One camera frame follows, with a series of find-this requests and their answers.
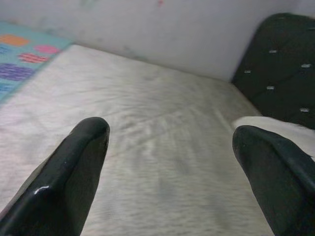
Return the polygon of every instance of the black headboard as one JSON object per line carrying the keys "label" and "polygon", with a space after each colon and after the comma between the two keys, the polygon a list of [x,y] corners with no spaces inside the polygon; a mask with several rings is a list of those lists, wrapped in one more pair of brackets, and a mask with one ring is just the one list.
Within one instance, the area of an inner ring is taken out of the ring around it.
{"label": "black headboard", "polygon": [[232,82],[264,116],[315,129],[315,20],[269,17]]}

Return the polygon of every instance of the white mattress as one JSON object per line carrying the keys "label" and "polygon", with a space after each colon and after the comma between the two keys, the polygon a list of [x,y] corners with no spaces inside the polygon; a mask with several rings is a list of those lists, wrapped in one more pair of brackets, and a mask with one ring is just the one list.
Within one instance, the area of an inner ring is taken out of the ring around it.
{"label": "white mattress", "polygon": [[271,235],[231,146],[230,84],[71,46],[0,106],[0,208],[86,117],[111,126],[84,236]]}

